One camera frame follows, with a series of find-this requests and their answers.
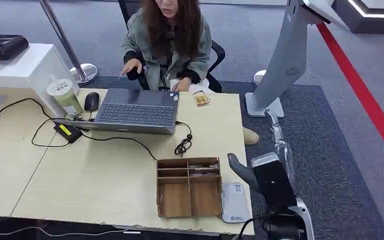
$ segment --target black mouse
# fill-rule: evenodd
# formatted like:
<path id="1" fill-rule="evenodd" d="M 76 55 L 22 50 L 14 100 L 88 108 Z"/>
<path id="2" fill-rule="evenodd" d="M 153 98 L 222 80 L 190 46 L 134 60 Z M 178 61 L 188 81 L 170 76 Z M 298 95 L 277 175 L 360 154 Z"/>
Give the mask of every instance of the black mouse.
<path id="1" fill-rule="evenodd" d="M 86 96 L 84 100 L 84 110 L 85 111 L 96 111 L 99 106 L 99 93 L 91 92 Z"/>

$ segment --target power adapter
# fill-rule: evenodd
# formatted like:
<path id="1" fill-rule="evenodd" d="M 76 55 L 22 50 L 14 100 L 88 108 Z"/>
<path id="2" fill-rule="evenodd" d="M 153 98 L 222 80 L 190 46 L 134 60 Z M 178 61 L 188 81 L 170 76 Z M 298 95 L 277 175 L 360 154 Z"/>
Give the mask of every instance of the power adapter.
<path id="1" fill-rule="evenodd" d="M 70 144 L 74 143 L 77 139 L 82 136 L 80 130 L 74 126 L 61 124 L 58 122 L 54 123 L 55 126 L 53 127 L 53 129 L 55 129 L 55 131 L 59 133 L 59 135 L 61 135 L 63 138 L 65 138 Z"/>

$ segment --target metal pole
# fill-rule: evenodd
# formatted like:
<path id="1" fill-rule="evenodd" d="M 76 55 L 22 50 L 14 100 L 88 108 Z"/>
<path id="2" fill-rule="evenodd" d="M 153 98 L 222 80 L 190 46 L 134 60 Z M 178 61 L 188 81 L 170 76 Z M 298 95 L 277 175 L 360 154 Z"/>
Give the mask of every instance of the metal pole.
<path id="1" fill-rule="evenodd" d="M 84 86 L 86 84 L 91 83 L 93 80 L 95 80 L 98 76 L 98 70 L 97 68 L 90 64 L 80 64 L 79 59 L 77 58 L 76 54 L 73 51 L 72 46 L 70 45 L 69 40 L 66 37 L 66 34 L 64 33 L 60 23 L 58 22 L 57 17 L 55 16 L 54 11 L 51 8 L 51 5 L 49 4 L 48 0 L 38 0 L 43 11 L 45 12 L 47 18 L 49 19 L 50 24 L 52 25 L 53 29 L 55 30 L 56 35 L 58 36 L 59 40 L 62 43 L 62 46 L 64 47 L 65 51 L 68 54 L 68 57 L 70 58 L 71 62 L 73 63 L 74 67 L 70 70 L 70 73 L 73 75 L 76 83 L 79 86 Z"/>

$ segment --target yellow label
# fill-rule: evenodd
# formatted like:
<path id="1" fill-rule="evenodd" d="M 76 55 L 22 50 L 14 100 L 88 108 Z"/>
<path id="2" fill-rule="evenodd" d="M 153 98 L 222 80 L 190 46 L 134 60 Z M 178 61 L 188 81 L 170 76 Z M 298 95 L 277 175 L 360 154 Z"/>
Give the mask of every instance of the yellow label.
<path id="1" fill-rule="evenodd" d="M 68 136 L 70 136 L 72 133 L 62 124 L 59 125 L 59 128 L 62 129 Z"/>

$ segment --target woman's hand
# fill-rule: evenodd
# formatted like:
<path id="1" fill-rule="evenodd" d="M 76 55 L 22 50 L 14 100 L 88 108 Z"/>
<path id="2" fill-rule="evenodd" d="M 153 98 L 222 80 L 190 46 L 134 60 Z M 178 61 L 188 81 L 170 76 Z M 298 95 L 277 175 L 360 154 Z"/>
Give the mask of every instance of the woman's hand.
<path id="1" fill-rule="evenodd" d="M 189 86 L 191 85 L 192 80 L 189 77 L 184 77 L 179 80 L 176 85 L 173 87 L 174 92 L 189 92 Z"/>
<path id="2" fill-rule="evenodd" d="M 121 71 L 120 76 L 123 76 L 125 73 L 130 72 L 132 69 L 137 68 L 137 74 L 141 74 L 142 72 L 142 63 L 136 58 L 132 58 L 129 61 L 126 62 L 126 64 L 123 67 L 123 70 Z"/>

